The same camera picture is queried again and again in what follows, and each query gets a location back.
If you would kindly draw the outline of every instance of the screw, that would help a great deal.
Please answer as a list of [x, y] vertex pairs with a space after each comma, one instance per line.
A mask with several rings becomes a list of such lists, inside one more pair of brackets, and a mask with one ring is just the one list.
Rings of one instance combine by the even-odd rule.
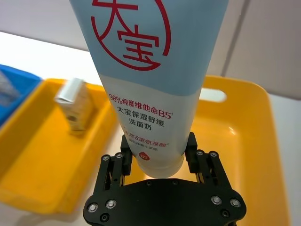
[[94, 213], [94, 212], [97, 210], [97, 208], [98, 208], [98, 205], [97, 205], [96, 203], [93, 203], [93, 204], [91, 204], [91, 205], [89, 206], [88, 212], [89, 212], [89, 213]]
[[108, 213], [104, 213], [100, 216], [101, 222], [107, 222], [109, 220], [110, 215]]
[[177, 180], [173, 180], [173, 185], [178, 185], [178, 181]]
[[234, 207], [240, 207], [240, 202], [238, 200], [236, 200], [236, 199], [231, 199], [230, 203]]
[[211, 201], [213, 202], [214, 205], [221, 205], [222, 200], [218, 196], [212, 196]]
[[211, 152], [210, 155], [211, 155], [212, 157], [216, 157], [216, 156], [217, 156], [217, 153], [216, 153], [216, 152]]
[[109, 158], [110, 158], [109, 156], [105, 155], [105, 156], [103, 157], [103, 160], [104, 160], [104, 161], [107, 161], [107, 160], [109, 160]]
[[107, 204], [105, 205], [108, 209], [113, 209], [116, 206], [116, 201], [111, 199], [107, 201]]
[[230, 217], [230, 213], [227, 210], [222, 210], [221, 214], [224, 218]]

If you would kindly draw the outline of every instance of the small box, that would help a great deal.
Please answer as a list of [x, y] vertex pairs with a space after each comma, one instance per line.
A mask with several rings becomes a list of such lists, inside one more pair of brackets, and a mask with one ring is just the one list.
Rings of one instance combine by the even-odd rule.
[[82, 79], [67, 81], [55, 97], [73, 131], [86, 129], [94, 111], [94, 103]]

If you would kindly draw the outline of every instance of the white table surface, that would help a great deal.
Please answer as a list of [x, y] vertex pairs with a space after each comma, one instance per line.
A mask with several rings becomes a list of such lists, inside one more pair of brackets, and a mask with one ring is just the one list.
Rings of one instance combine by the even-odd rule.
[[[31, 40], [0, 32], [0, 64], [31, 72], [43, 79], [72, 77], [83, 78], [86, 82], [101, 85], [89, 52], [55, 44]], [[215, 93], [202, 92], [203, 98], [214, 99]], [[287, 196], [293, 226], [301, 225], [301, 102], [270, 95], [278, 142], [284, 169]], [[123, 132], [118, 127], [111, 139], [107, 152], [119, 151]], [[42, 216], [16, 210], [0, 203], [0, 226], [84, 226], [82, 207], [92, 194], [96, 173], [89, 186], [70, 215], [54, 214]]]

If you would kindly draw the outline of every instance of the yellow plastic tray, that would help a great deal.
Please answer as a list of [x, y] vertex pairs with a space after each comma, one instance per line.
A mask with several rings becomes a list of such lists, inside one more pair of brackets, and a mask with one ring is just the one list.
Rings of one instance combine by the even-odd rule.
[[84, 189], [116, 115], [104, 89], [88, 84], [96, 105], [81, 136], [70, 133], [53, 101], [63, 80], [46, 80], [0, 130], [0, 202], [38, 213], [69, 213]]
[[[191, 131], [198, 148], [217, 151], [232, 188], [244, 198], [239, 226], [288, 226], [285, 186], [267, 92], [258, 85], [207, 76], [205, 88], [223, 91], [222, 103], [200, 100]], [[185, 161], [173, 176], [196, 181]], [[126, 183], [147, 179], [133, 161]]]

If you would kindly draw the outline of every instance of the blue bin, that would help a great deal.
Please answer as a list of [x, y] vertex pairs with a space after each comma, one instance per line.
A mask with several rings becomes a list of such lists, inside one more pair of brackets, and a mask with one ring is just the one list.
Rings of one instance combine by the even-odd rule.
[[0, 65], [0, 70], [10, 80], [11, 84], [20, 93], [20, 96], [8, 106], [0, 105], [0, 127], [14, 110], [27, 98], [27, 96], [39, 84], [41, 78], [31, 73], [18, 70], [13, 67]]

